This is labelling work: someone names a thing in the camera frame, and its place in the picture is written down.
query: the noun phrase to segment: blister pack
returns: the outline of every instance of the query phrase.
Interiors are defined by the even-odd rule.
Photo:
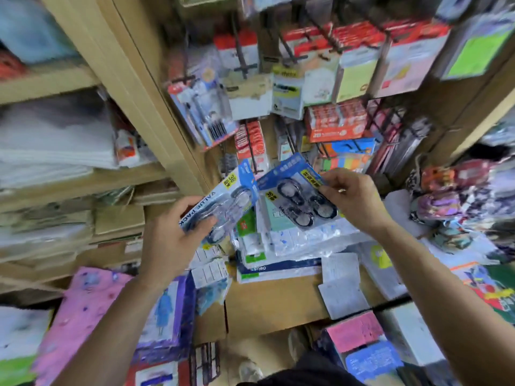
[[[181,219],[179,226],[188,232],[201,220],[215,216],[218,221],[202,241],[203,247],[209,248],[231,233],[238,220],[254,206],[258,196],[254,174],[245,159]]]
[[[259,179],[260,192],[302,230],[335,219],[338,208],[318,192],[322,178],[295,153]]]

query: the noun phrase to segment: floor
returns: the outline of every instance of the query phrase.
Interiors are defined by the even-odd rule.
[[[253,360],[264,376],[291,368],[294,363],[288,350],[288,333],[286,330],[250,339],[231,341],[228,337],[221,341],[222,374],[209,386],[235,386],[239,383],[238,367],[243,358]]]

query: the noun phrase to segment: forearm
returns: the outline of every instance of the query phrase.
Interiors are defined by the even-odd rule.
[[[515,329],[397,224],[374,235],[464,384],[515,379]]]
[[[163,292],[128,282],[53,386],[120,386],[152,306]]]

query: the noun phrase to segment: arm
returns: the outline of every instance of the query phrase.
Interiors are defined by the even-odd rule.
[[[128,282],[52,386],[121,386],[150,311],[171,281],[190,264],[216,222],[209,218],[185,234],[180,216],[201,197],[177,201],[145,226],[139,275]]]
[[[336,169],[324,177],[329,187],[320,191],[383,246],[463,384],[515,379],[513,326],[392,220],[369,176]]]

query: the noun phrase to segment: shoe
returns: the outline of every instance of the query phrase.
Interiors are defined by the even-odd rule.
[[[247,359],[240,364],[240,382],[257,382],[263,379],[263,372],[252,360]]]
[[[288,335],[288,348],[295,363],[310,349],[309,340],[303,332],[299,328],[293,328]]]

